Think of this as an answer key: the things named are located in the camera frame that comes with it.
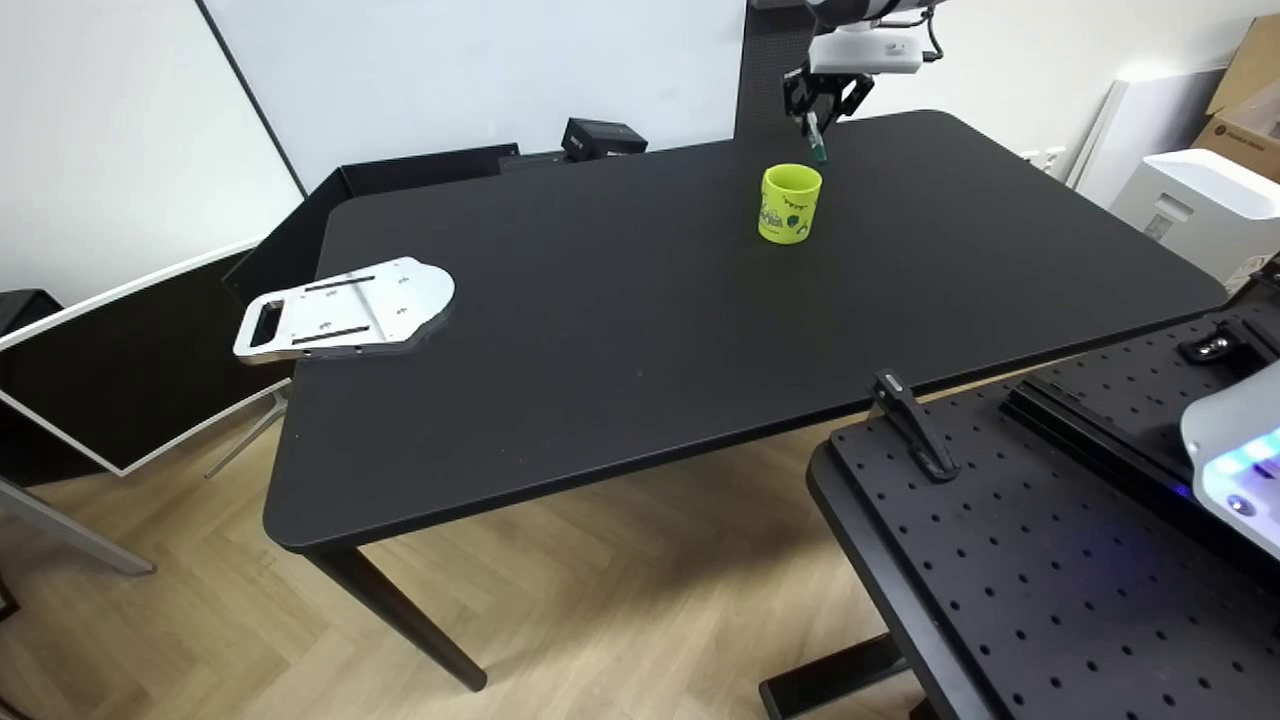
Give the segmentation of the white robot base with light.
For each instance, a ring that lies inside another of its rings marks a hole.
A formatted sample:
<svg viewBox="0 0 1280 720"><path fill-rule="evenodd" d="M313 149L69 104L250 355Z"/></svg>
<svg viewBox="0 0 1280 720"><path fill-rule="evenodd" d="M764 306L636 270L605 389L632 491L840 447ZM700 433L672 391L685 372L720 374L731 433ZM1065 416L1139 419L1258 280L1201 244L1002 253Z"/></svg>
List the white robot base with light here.
<svg viewBox="0 0 1280 720"><path fill-rule="evenodd" d="M1280 561L1280 360L1182 410L1194 497Z"/></svg>

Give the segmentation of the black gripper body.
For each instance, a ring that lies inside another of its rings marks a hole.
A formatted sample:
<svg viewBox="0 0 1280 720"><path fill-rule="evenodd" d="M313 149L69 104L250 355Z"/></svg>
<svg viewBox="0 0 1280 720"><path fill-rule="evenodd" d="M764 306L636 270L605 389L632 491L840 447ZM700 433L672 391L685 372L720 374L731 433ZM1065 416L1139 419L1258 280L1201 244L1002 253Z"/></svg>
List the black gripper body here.
<svg viewBox="0 0 1280 720"><path fill-rule="evenodd" d="M784 74L784 106L813 110L816 98L829 96L838 110L855 110L872 89L878 80L870 70L826 74L826 70L797 66Z"/></svg>

